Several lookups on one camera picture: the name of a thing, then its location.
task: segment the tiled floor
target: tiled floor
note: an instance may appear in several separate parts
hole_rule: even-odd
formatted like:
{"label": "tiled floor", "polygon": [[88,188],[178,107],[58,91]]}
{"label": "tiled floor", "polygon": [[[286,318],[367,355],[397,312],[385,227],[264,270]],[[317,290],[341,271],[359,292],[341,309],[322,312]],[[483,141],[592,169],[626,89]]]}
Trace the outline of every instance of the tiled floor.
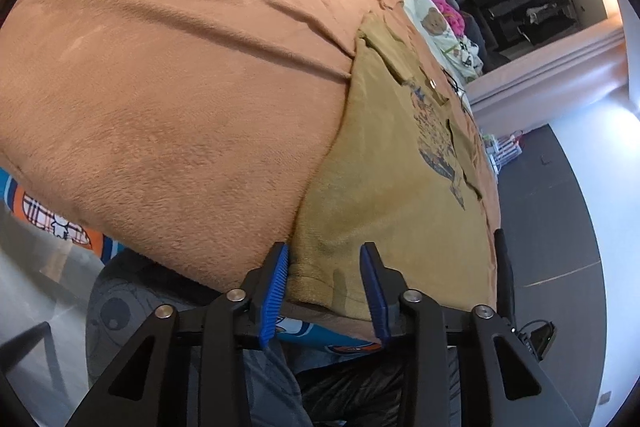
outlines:
{"label": "tiled floor", "polygon": [[84,320],[101,267],[89,251],[19,223],[0,203],[0,343],[42,321],[52,331],[8,375],[40,425],[62,427],[88,390]]}
{"label": "tiled floor", "polygon": [[502,170],[498,189],[516,318],[556,324],[542,367],[588,426],[604,365],[604,280],[589,212],[550,127],[524,137],[524,153]]}

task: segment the brown blanket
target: brown blanket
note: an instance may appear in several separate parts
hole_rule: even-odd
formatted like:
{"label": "brown blanket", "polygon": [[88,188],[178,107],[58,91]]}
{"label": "brown blanket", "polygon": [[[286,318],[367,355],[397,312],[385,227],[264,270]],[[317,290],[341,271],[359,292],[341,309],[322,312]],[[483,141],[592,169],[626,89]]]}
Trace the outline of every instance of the brown blanket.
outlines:
{"label": "brown blanket", "polygon": [[[401,0],[19,0],[0,166],[67,219],[219,289],[287,239],[372,11],[453,97]],[[472,120],[487,232],[497,192]]]}

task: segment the silver bolt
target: silver bolt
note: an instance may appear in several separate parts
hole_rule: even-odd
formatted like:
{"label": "silver bolt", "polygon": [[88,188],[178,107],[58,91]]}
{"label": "silver bolt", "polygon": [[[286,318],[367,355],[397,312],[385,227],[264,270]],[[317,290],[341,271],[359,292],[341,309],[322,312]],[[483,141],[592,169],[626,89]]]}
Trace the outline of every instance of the silver bolt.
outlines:
{"label": "silver bolt", "polygon": [[491,307],[485,306],[484,304],[476,306],[474,311],[476,312],[476,315],[481,319],[490,319],[494,316],[494,311],[491,309]]}
{"label": "silver bolt", "polygon": [[174,314],[174,307],[171,306],[171,304],[163,304],[162,306],[158,306],[154,313],[159,319],[168,319]]}
{"label": "silver bolt", "polygon": [[246,297],[246,292],[240,288],[236,288],[235,290],[229,290],[226,293],[226,298],[231,302],[240,302],[243,301]]}
{"label": "silver bolt", "polygon": [[422,293],[418,290],[407,290],[402,294],[402,298],[407,302],[420,302],[422,300]]}

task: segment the pink plush toy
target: pink plush toy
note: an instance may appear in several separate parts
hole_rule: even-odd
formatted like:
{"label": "pink plush toy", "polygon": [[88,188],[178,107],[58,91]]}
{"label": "pink plush toy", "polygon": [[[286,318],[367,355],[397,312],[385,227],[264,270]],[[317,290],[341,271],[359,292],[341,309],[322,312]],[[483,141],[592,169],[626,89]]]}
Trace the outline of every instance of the pink plush toy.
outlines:
{"label": "pink plush toy", "polygon": [[457,37],[462,37],[465,34],[465,20],[462,18],[462,15],[457,12],[457,10],[451,6],[445,0],[432,0],[436,5],[440,13],[444,15],[444,18],[451,26],[453,30],[453,34]]}

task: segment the plaid pattern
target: plaid pattern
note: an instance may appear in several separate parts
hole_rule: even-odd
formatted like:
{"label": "plaid pattern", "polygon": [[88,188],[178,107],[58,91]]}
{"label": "plaid pattern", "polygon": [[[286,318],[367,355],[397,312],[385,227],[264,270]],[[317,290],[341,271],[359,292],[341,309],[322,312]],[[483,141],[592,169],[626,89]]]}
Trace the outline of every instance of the plaid pattern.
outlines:
{"label": "plaid pattern", "polygon": [[52,233],[60,239],[68,239],[82,247],[90,247],[91,240],[80,225],[57,216],[28,195],[22,198],[22,210],[29,222],[41,230]]}

